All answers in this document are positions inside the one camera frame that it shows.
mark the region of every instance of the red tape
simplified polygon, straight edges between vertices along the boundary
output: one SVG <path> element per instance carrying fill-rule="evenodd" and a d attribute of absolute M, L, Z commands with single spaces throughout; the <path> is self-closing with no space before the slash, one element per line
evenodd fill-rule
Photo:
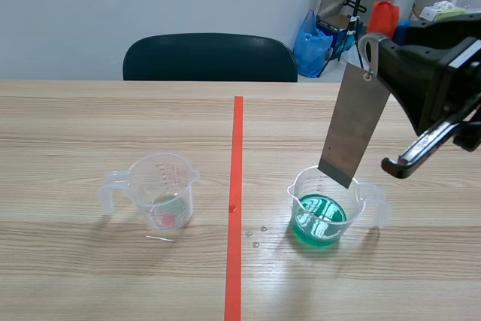
<path fill-rule="evenodd" d="M 231 185 L 228 200 L 227 268 L 225 271 L 225 321 L 242 320 L 242 142 L 244 99 L 234 98 Z"/>

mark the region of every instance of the black chair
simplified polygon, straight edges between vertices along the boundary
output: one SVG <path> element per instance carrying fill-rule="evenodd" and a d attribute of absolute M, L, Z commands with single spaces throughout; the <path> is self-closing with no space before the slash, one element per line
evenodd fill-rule
<path fill-rule="evenodd" d="M 298 71 L 291 50 L 273 39 L 172 34 L 132 45 L 123 61 L 123 79 L 297 82 Z"/>

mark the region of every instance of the plastic bag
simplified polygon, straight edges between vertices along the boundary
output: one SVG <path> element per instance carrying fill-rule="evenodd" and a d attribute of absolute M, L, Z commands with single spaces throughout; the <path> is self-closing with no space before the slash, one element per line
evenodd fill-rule
<path fill-rule="evenodd" d="M 353 45 L 349 50 L 343 52 L 340 55 L 340 63 L 344 65 L 347 63 L 351 63 L 356 67 L 361 67 L 361 63 L 359 62 L 358 48 Z M 362 60 L 362 65 L 364 66 L 364 69 L 369 69 L 369 64 L 366 62 L 365 59 Z"/>
<path fill-rule="evenodd" d="M 316 16 L 310 11 L 299 29 L 294 44 L 294 57 L 298 63 L 298 73 L 315 78 L 325 64 L 326 53 L 331 46 L 328 37 L 316 28 Z"/>

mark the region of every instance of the plastic measuring cup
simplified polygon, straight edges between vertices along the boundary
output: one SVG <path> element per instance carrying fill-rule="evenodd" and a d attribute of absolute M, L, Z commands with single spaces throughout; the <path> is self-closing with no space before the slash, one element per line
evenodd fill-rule
<path fill-rule="evenodd" d="M 127 171 L 105 176 L 98 198 L 105 214 L 113 212 L 113 189 L 121 189 L 133 201 L 147 224 L 155 229 L 177 229 L 193 212 L 192 183 L 200 173 L 182 156 L 157 153 L 132 165 Z"/>
<path fill-rule="evenodd" d="M 377 206 L 374 226 L 382 227 L 389 217 L 386 190 L 371 184 L 352 180 L 345 189 L 317 166 L 304 169 L 287 188 L 294 200 L 292 224 L 298 237 L 314 245 L 328 245 L 361 216 L 366 204 Z"/>

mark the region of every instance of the metal tag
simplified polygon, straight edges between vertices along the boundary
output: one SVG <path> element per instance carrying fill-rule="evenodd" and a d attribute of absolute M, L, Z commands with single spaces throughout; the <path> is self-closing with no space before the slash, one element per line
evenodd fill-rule
<path fill-rule="evenodd" d="M 390 94 L 376 77 L 366 81 L 365 74 L 365 70 L 347 63 L 319 161 L 319 170 L 346 188 Z"/>

